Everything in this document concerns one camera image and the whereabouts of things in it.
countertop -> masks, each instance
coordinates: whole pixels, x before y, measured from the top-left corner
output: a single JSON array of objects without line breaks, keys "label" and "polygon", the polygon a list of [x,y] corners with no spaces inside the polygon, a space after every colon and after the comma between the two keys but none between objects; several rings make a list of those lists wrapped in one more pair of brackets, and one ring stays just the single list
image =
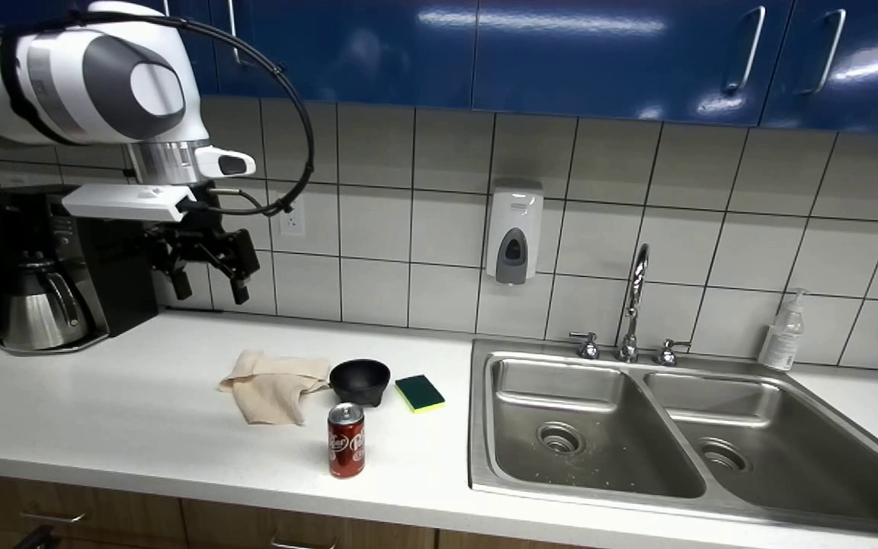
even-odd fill
[{"label": "countertop", "polygon": [[[304,427],[243,424],[216,389],[243,347],[329,363],[377,358],[394,378],[430,375],[447,401],[411,412],[387,389],[365,421],[365,474],[331,479],[331,392],[304,398]],[[878,547],[863,535],[471,490],[470,352],[470,337],[177,311],[82,354],[0,352],[0,477],[576,547]],[[878,437],[878,375],[792,378]]]}]

double sink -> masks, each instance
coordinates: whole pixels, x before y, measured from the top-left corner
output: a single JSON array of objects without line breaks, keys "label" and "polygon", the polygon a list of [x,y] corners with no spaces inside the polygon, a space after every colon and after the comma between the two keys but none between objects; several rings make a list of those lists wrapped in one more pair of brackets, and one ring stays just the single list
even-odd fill
[{"label": "double sink", "polygon": [[475,344],[479,490],[878,535],[878,439],[756,367]]}]

bowl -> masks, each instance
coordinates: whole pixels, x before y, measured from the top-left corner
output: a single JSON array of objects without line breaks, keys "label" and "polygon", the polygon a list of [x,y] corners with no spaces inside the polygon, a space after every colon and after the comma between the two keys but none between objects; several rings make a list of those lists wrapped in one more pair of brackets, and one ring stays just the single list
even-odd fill
[{"label": "bowl", "polygon": [[387,388],[387,367],[377,361],[347,361],[329,373],[329,388],[337,392],[337,401],[355,401],[376,410]]}]

towel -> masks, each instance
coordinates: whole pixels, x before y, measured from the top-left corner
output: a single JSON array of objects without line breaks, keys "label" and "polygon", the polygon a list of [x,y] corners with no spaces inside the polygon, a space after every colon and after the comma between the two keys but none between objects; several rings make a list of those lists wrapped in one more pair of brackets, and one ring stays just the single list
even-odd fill
[{"label": "towel", "polygon": [[220,388],[232,389],[234,407],[247,424],[301,427],[301,395],[325,388],[325,368],[329,363],[322,361],[243,352]]}]

soda can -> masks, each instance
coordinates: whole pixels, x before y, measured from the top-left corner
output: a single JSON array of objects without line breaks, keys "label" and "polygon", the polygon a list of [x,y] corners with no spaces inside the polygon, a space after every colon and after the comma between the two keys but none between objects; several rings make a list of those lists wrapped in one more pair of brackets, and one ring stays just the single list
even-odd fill
[{"label": "soda can", "polygon": [[365,470],[365,412],[355,401],[337,401],[325,414],[329,474],[349,479]]}]

